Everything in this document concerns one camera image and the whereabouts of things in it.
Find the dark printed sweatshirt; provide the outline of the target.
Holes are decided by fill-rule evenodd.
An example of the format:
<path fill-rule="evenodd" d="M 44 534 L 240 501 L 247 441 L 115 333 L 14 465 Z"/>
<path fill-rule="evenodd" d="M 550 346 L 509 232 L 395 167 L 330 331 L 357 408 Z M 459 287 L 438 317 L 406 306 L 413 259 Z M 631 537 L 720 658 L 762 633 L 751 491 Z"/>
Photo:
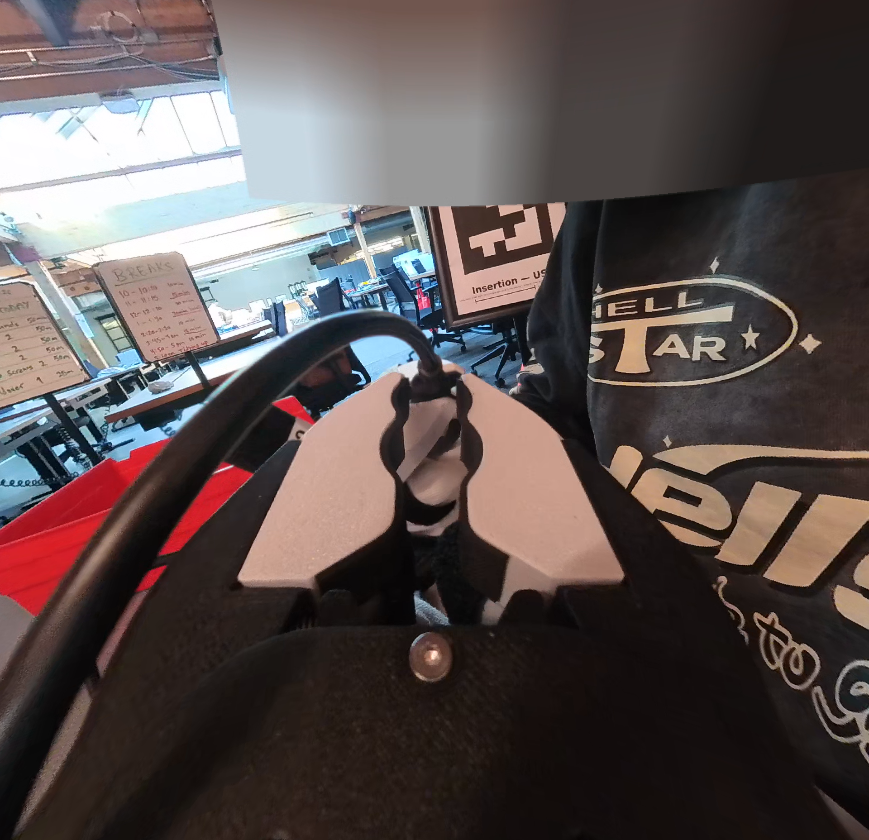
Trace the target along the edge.
<path fill-rule="evenodd" d="M 711 581 L 867 838 L 868 180 L 567 205 L 514 390 Z"/>

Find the black office chair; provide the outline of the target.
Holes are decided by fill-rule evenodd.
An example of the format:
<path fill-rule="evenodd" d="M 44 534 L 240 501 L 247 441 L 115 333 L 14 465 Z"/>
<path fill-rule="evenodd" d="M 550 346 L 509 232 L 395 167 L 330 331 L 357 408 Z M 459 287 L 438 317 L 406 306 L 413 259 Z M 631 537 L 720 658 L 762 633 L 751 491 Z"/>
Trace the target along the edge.
<path fill-rule="evenodd" d="M 433 331 L 442 327 L 443 316 L 440 309 L 424 305 L 416 295 L 416 291 L 405 281 L 401 272 L 393 267 L 392 272 L 381 272 L 381 278 L 388 284 L 396 298 L 399 313 L 405 319 L 416 324 L 421 330 Z"/>
<path fill-rule="evenodd" d="M 502 377 L 508 363 L 519 360 L 520 365 L 532 357 L 531 348 L 527 340 L 528 312 L 520 313 L 510 318 L 501 317 L 490 323 L 492 333 L 500 335 L 500 339 L 482 357 L 476 359 L 470 365 L 470 372 L 479 375 L 479 368 L 489 361 L 498 358 L 499 363 L 494 374 L 494 385 L 501 389 L 507 389 L 507 382 Z"/>

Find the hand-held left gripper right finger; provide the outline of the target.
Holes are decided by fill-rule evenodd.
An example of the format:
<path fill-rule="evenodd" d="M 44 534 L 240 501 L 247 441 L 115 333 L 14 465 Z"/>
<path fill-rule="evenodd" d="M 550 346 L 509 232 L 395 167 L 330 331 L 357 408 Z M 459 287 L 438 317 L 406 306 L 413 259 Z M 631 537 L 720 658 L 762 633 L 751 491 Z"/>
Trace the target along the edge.
<path fill-rule="evenodd" d="M 619 585 L 623 568 L 560 435 L 470 373 L 456 401 L 460 570 L 484 609 L 505 610 L 517 592 L 548 604 L 561 587 Z"/>

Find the person's right hand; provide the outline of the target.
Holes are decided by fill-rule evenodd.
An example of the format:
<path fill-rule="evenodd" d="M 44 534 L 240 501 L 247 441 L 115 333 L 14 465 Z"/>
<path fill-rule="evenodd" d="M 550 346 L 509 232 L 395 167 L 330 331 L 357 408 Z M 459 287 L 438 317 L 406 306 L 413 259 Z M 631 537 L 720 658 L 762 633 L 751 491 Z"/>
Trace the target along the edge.
<path fill-rule="evenodd" d="M 467 475 L 461 443 L 437 457 L 426 457 L 409 475 L 405 512 L 407 531 L 414 538 L 438 538 L 458 519 L 459 494 Z"/>

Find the handwritten whiteboard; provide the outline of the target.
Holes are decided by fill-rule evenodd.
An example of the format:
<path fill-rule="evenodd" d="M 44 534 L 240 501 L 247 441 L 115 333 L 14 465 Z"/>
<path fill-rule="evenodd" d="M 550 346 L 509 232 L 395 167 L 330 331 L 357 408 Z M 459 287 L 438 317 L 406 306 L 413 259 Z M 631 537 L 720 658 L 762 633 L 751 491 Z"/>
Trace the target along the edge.
<path fill-rule="evenodd" d="M 90 380 L 37 289 L 1 285 L 1 407 L 14 406 Z"/>
<path fill-rule="evenodd" d="M 92 271 L 145 362 L 159 363 L 219 343 L 182 254 L 104 260 Z"/>

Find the thick black cable blue plug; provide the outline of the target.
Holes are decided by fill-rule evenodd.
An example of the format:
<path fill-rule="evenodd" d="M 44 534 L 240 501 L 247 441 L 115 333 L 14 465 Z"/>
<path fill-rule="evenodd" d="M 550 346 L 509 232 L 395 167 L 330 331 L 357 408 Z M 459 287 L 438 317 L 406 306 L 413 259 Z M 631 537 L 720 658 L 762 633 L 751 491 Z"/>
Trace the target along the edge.
<path fill-rule="evenodd" d="M 212 472 L 272 404 L 326 358 L 368 337 L 417 353 L 415 393 L 449 391 L 423 332 L 377 310 L 338 313 L 289 336 L 223 384 L 111 509 L 16 648 L 2 675 L 2 797 L 26 796 L 105 640 Z"/>

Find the wooden office desk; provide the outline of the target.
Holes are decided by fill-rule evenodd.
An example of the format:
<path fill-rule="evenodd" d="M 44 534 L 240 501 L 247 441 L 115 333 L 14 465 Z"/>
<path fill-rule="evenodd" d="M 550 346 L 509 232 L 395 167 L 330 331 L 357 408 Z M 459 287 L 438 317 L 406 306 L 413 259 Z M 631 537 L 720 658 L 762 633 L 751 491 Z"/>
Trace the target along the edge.
<path fill-rule="evenodd" d="M 194 368 L 171 372 L 159 380 L 160 383 L 168 384 L 166 390 L 153 392 L 146 388 L 135 393 L 121 405 L 111 408 L 105 416 L 105 421 L 114 425 L 133 419 L 144 430 L 166 425 L 175 419 L 177 412 L 201 404 L 215 389 L 265 356 L 266 352 L 276 344 L 276 341 L 266 342 L 261 346 L 251 346 L 201 364 L 201 373 L 208 380 L 206 386 L 202 384 Z"/>

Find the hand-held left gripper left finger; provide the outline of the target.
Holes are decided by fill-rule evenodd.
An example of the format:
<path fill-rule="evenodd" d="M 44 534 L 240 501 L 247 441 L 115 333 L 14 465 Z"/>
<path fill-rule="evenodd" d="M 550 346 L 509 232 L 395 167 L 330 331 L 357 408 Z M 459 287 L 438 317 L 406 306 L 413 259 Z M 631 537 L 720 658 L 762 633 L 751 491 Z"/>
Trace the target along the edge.
<path fill-rule="evenodd" d="M 414 604 L 398 476 L 409 400 L 408 379 L 393 372 L 310 428 L 238 573 L 242 586 Z"/>

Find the framed marker sign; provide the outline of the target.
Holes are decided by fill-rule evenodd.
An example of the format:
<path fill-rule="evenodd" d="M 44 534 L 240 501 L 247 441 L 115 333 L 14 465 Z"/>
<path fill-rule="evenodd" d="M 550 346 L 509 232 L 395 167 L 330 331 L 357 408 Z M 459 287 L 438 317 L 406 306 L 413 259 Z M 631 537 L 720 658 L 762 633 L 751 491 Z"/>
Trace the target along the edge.
<path fill-rule="evenodd" d="M 567 205 L 424 209 L 449 327 L 521 313 L 540 288 Z"/>

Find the red plastic bin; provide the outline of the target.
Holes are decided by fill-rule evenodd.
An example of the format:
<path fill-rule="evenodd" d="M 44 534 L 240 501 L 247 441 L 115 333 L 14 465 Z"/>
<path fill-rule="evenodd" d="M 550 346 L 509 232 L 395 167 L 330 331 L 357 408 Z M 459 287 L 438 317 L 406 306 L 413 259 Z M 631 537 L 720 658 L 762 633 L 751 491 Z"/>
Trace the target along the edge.
<path fill-rule="evenodd" d="M 147 444 L 121 461 L 103 461 L 3 526 L 1 593 L 38 615 L 110 509 L 168 443 Z M 214 471 L 170 534 L 138 592 L 156 584 L 169 556 L 179 552 L 250 476 L 250 471 L 226 463 Z"/>

